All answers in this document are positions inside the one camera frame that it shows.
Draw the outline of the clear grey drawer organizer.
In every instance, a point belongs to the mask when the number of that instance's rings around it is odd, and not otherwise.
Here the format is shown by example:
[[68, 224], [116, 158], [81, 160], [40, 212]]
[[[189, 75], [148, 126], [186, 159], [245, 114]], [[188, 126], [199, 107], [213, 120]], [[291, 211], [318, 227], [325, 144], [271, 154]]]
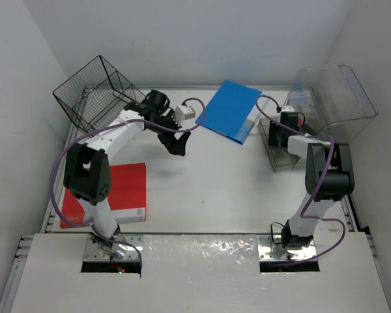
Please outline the clear grey drawer organizer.
[[285, 103], [305, 115], [309, 134], [330, 134], [337, 142], [348, 144], [378, 114], [347, 65], [301, 69]]

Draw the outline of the black wire mesh basket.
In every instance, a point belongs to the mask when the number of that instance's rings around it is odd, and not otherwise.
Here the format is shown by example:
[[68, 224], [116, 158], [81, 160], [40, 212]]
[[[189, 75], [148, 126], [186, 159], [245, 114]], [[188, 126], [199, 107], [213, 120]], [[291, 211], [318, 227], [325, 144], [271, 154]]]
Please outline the black wire mesh basket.
[[133, 83], [101, 55], [53, 91], [72, 124], [89, 133], [107, 127], [130, 102], [145, 98]]

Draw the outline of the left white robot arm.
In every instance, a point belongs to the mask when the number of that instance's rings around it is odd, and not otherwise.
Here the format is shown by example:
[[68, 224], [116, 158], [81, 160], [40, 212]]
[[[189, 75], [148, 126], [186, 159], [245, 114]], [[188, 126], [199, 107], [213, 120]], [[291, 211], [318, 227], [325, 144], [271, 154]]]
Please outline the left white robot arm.
[[108, 200], [112, 186], [109, 163], [119, 150], [135, 135], [150, 130], [169, 154], [186, 154], [191, 133], [181, 127], [183, 121], [195, 117], [196, 111], [185, 102], [176, 108], [169, 104], [165, 94], [152, 90], [142, 102], [128, 102], [101, 133], [93, 134], [84, 143], [75, 143], [66, 152], [64, 187], [85, 209], [94, 233], [103, 240], [111, 241], [120, 232]]

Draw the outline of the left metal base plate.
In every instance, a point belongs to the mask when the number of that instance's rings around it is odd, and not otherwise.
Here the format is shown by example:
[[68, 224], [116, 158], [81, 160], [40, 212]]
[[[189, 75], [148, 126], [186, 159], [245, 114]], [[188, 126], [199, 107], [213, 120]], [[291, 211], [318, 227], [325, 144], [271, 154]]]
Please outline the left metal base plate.
[[88, 235], [83, 253], [83, 261], [140, 261], [138, 251], [143, 251], [142, 234], [125, 234], [117, 236], [119, 243], [107, 243], [94, 235]]

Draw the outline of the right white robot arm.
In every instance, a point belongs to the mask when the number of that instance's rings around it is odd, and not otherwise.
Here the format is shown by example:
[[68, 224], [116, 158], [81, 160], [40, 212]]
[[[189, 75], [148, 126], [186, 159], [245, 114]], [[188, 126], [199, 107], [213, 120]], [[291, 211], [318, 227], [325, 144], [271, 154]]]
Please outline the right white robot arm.
[[352, 193], [355, 177], [351, 150], [347, 143], [336, 143], [329, 134], [318, 134], [307, 124], [298, 124], [299, 113], [281, 112], [270, 120], [271, 147], [306, 161], [306, 195], [298, 211], [281, 231], [283, 248], [301, 248], [310, 244], [315, 228], [337, 201]]

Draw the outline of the red notebook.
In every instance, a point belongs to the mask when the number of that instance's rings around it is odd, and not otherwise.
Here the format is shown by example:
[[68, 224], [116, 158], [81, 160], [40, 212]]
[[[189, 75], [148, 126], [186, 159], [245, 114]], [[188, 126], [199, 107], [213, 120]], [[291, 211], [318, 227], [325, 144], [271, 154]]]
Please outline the red notebook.
[[[147, 168], [144, 163], [110, 167], [112, 188], [108, 194], [111, 216], [119, 224], [144, 222], [147, 217]], [[66, 190], [60, 201], [62, 214], [71, 222], [82, 223], [89, 217]]]

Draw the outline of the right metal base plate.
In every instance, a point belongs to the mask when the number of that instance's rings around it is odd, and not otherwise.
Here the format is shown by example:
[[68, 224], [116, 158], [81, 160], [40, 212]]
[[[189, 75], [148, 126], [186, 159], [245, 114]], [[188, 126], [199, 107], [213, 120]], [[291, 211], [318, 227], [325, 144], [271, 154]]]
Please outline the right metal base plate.
[[308, 246], [301, 248], [283, 248], [279, 242], [280, 234], [257, 235], [257, 249], [259, 260], [263, 262], [302, 261], [315, 256], [316, 249], [312, 241]]

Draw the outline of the blue folder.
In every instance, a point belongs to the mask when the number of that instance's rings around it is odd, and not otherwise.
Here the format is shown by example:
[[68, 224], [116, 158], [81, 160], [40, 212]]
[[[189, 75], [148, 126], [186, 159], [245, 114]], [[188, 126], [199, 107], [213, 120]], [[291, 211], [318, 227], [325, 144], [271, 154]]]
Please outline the blue folder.
[[243, 144], [249, 136], [255, 121], [253, 107], [262, 92], [234, 83], [224, 82], [206, 105], [196, 123], [234, 142]]

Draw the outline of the metal base plate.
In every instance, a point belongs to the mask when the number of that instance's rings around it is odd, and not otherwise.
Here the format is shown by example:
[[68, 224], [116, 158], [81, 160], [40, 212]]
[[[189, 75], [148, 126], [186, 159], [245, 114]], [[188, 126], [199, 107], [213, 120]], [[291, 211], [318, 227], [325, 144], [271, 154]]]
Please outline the metal base plate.
[[283, 248], [279, 242], [280, 234], [257, 235], [257, 249], [259, 260], [263, 262], [302, 261], [315, 256], [316, 249], [312, 241], [308, 246], [301, 248]]
[[107, 243], [94, 235], [88, 235], [83, 253], [83, 261], [140, 261], [138, 251], [143, 251], [142, 234], [125, 234], [117, 236], [119, 243]]

